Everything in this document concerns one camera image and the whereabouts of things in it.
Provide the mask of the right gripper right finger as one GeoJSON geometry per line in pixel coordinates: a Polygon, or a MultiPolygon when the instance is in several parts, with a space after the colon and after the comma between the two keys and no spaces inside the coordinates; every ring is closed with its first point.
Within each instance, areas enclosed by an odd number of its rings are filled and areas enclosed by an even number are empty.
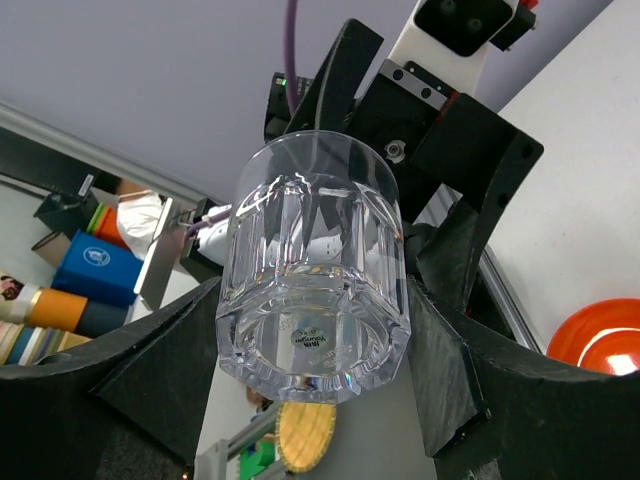
{"type": "Polygon", "coordinates": [[[639,375],[527,349],[409,280],[409,365],[440,479],[636,479],[639,375]]]}

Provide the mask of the clear faceted glass tumbler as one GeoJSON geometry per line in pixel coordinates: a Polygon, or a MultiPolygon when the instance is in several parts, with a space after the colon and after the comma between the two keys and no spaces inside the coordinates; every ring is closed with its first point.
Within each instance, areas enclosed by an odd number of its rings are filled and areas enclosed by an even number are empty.
{"type": "Polygon", "coordinates": [[[399,191],[342,133],[285,135],[238,181],[218,363],[259,394],[338,404],[390,383],[411,335],[399,191]]]}

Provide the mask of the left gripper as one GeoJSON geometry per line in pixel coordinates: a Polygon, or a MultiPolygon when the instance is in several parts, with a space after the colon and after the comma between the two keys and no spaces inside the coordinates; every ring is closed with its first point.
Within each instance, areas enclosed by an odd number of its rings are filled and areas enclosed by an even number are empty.
{"type": "Polygon", "coordinates": [[[441,186],[460,198],[417,256],[427,291],[465,313],[479,260],[543,146],[467,94],[434,105],[388,77],[355,96],[384,39],[347,20],[312,79],[285,73],[283,93],[305,88],[281,135],[269,139],[268,180],[311,171],[369,182],[415,220],[441,186]]]}

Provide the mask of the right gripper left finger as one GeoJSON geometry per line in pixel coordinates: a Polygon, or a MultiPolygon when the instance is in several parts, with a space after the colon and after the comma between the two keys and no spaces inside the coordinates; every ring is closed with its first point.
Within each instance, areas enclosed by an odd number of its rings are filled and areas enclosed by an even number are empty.
{"type": "Polygon", "coordinates": [[[4,479],[192,473],[217,359],[211,278],[37,365],[1,369],[4,479]]]}

